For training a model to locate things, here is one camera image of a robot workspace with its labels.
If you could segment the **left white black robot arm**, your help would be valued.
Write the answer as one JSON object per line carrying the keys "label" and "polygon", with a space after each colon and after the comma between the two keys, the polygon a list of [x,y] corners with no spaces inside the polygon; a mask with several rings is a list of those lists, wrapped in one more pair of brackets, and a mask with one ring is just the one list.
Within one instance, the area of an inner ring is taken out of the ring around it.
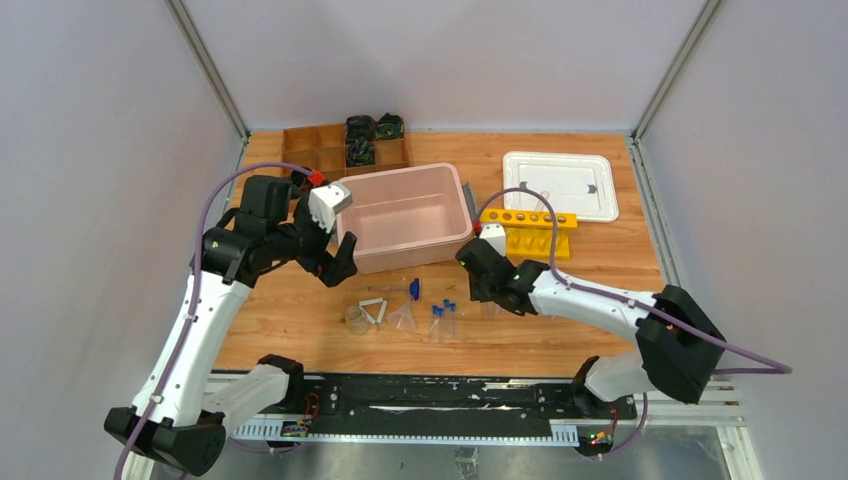
{"label": "left white black robot arm", "polygon": [[290,178],[253,175],[239,205],[194,238],[191,272],[175,324],[145,384],[125,407],[111,409],[105,431],[123,448],[114,475],[131,455],[207,473],[232,433],[262,410],[308,417],[318,410],[301,363],[269,354],[214,394],[206,385],[230,326],[257,281],[290,262],[334,287],[353,276],[357,238],[329,243],[337,216],[353,202],[342,183],[297,168]]}

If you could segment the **pink plastic bin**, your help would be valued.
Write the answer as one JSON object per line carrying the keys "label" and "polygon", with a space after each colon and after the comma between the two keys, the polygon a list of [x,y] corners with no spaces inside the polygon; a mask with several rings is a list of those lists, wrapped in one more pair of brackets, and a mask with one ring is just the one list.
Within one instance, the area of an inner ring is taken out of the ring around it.
{"label": "pink plastic bin", "polygon": [[436,163],[340,180],[352,205],[337,215],[338,234],[357,237],[363,274],[452,260],[473,235],[455,166]]}

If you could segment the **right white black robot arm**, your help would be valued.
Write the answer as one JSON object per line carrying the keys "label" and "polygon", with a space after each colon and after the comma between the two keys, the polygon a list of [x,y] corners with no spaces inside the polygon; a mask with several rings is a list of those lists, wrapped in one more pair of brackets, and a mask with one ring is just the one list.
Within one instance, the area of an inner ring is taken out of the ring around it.
{"label": "right white black robot arm", "polygon": [[514,265],[488,241],[474,238],[456,255],[471,297],[518,316],[546,315],[582,322],[633,344],[631,352],[591,357],[574,376],[571,403],[596,417],[611,402],[658,391],[684,404],[700,402],[724,338],[688,292],[628,292],[566,275],[539,261]]}

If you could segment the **yellow test tube rack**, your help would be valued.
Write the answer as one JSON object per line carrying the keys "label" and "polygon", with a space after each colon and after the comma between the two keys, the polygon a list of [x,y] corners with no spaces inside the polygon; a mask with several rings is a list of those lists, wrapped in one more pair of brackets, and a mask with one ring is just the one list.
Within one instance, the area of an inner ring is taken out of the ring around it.
{"label": "yellow test tube rack", "polygon": [[569,235],[578,228],[577,216],[573,213],[487,208],[481,215],[483,232],[487,237],[494,235],[494,224],[501,226],[504,253],[516,258],[548,260],[551,245],[554,245],[556,260],[572,258]]}

